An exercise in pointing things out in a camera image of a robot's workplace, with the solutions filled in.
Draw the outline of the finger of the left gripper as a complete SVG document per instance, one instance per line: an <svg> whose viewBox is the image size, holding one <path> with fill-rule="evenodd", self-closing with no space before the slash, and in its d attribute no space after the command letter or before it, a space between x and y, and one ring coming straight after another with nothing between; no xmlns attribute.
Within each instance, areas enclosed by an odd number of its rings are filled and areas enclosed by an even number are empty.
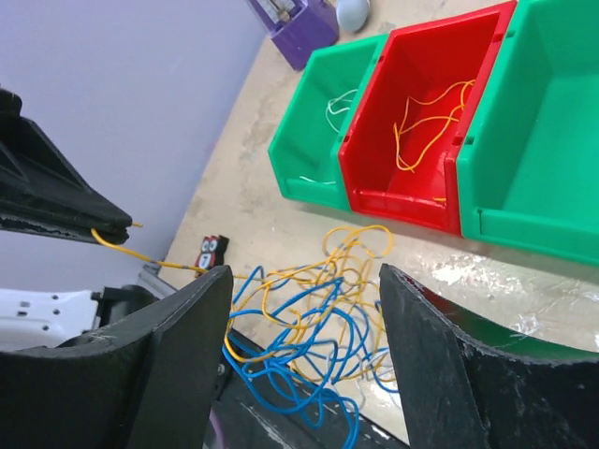
<svg viewBox="0 0 599 449"><path fill-rule="evenodd" d="M1 90L1 229L121 245L132 218L93 189L32 120L22 99Z"/></svg>

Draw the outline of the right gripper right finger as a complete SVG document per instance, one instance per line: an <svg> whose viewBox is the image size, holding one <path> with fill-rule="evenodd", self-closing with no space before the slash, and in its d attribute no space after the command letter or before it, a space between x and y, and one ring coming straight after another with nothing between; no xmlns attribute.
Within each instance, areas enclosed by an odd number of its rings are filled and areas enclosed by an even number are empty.
<svg viewBox="0 0 599 449"><path fill-rule="evenodd" d="M413 448L595 448L598 355L525 335L379 271Z"/></svg>

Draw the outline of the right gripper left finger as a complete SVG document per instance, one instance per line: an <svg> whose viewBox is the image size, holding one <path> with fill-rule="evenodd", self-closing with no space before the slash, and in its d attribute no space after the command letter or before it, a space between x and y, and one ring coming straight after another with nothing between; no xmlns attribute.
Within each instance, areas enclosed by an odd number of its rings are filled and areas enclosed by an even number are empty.
<svg viewBox="0 0 599 449"><path fill-rule="evenodd" d="M56 348L2 353L2 446L201 447L232 288L220 266Z"/></svg>

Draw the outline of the green bin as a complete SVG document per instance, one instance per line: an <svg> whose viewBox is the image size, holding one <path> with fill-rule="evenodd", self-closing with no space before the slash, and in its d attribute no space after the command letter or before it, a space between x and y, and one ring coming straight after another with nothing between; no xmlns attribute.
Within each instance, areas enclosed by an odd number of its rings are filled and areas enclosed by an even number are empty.
<svg viewBox="0 0 599 449"><path fill-rule="evenodd" d="M467 239L598 262L598 5L521 1L457 160Z"/></svg>
<svg viewBox="0 0 599 449"><path fill-rule="evenodd" d="M311 55L269 146L283 197L349 210L338 153L388 33Z"/></svg>

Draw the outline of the red bin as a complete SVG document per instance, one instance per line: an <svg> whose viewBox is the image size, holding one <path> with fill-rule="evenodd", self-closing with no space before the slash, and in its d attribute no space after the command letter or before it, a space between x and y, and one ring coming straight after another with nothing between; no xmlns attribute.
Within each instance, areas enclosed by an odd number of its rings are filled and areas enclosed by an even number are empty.
<svg viewBox="0 0 599 449"><path fill-rule="evenodd" d="M457 159L515 8L389 34L339 150L353 212L460 235Z"/></svg>

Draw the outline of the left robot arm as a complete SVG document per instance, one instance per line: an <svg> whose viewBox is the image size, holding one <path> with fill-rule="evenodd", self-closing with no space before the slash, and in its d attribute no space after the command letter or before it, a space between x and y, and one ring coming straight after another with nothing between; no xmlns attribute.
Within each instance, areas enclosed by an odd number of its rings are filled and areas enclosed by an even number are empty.
<svg viewBox="0 0 599 449"><path fill-rule="evenodd" d="M111 244L128 238L131 217L91 187L50 138L22 116L22 99L1 91L1 228L4 231ZM99 291L2 289L1 348L45 346L114 323L156 301L137 285Z"/></svg>

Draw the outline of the owl number tile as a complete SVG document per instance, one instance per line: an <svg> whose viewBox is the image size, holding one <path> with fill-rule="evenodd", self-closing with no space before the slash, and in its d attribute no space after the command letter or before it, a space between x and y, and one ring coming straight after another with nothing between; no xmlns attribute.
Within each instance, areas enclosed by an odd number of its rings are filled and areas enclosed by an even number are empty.
<svg viewBox="0 0 599 449"><path fill-rule="evenodd" d="M225 263L225 253L229 244L229 238L222 235L205 236L201 242L200 253L197 256L195 266L200 271L195 274L201 276L204 272Z"/></svg>

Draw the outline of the purple metronome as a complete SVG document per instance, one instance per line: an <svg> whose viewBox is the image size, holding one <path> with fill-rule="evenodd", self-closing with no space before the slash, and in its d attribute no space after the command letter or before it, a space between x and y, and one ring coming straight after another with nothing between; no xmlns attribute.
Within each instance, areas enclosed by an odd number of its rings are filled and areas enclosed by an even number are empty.
<svg viewBox="0 0 599 449"><path fill-rule="evenodd" d="M339 25L330 1L246 1L288 64L301 71L312 53L337 42Z"/></svg>

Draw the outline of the white microphone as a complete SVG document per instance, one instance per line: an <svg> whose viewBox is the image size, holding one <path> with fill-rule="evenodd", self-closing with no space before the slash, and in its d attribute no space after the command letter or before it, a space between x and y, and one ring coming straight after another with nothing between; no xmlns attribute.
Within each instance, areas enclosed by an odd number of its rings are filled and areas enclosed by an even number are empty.
<svg viewBox="0 0 599 449"><path fill-rule="evenodd" d="M338 0L336 19L339 27L347 33L356 33L366 24L370 15L369 0Z"/></svg>

